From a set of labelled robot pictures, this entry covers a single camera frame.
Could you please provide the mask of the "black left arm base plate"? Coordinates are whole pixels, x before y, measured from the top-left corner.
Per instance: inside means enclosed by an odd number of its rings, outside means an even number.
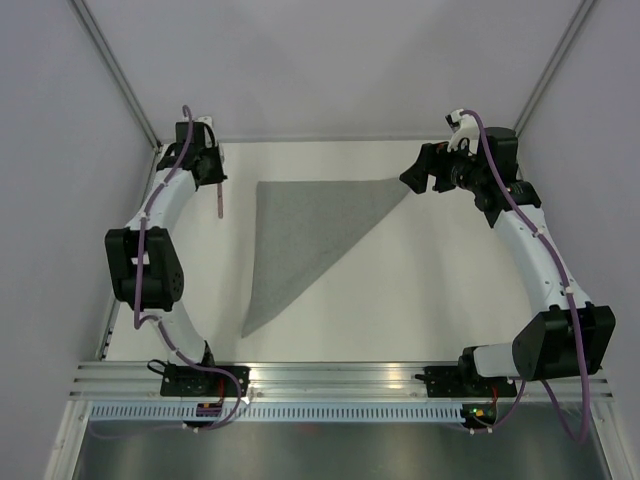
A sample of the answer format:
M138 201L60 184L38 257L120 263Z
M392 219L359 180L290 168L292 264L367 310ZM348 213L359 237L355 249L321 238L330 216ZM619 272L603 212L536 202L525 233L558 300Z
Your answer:
M153 359L147 369L162 377L163 397L244 397L250 384L250 368L245 365L220 365L226 372L221 374Z

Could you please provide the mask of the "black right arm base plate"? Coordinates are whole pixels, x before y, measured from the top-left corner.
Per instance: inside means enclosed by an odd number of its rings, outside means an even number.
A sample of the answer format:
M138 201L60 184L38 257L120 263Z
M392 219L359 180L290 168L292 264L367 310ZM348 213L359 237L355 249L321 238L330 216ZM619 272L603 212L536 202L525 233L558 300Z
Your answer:
M427 366L413 376L425 385L429 398L515 398L517 389L506 377L464 376L454 366Z

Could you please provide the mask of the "grey cloth napkin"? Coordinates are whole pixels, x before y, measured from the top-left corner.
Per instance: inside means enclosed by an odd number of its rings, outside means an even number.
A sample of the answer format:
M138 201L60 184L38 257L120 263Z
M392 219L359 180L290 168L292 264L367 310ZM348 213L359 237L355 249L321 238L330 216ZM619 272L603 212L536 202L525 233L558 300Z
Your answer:
M241 336L281 314L408 193L396 178L258 183L252 289Z

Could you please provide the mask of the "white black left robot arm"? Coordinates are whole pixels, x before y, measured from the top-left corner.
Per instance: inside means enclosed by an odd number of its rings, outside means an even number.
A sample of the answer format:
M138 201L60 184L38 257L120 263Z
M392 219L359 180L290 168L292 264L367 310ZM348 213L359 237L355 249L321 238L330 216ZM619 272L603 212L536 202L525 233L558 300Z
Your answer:
M133 329L154 330L169 360L189 365L183 383L198 396L216 389L218 372L183 303L185 273L172 231L199 190L220 189L226 180L213 119L179 121L141 207L125 226L108 230L104 240L114 296L131 309Z

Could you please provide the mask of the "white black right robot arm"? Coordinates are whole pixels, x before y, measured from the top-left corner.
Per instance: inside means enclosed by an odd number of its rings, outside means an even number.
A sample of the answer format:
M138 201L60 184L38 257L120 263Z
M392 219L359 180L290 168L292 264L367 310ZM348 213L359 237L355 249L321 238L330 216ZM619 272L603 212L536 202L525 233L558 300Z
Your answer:
M504 127L486 130L476 153L444 142L422 145L416 162L399 179L423 194L467 190L491 229L509 248L525 286L531 321L510 343L467 347L459 359L459 388L478 395L493 378L525 381L594 375L616 325L608 306L595 305L568 271L546 231L533 185L517 177L518 139Z

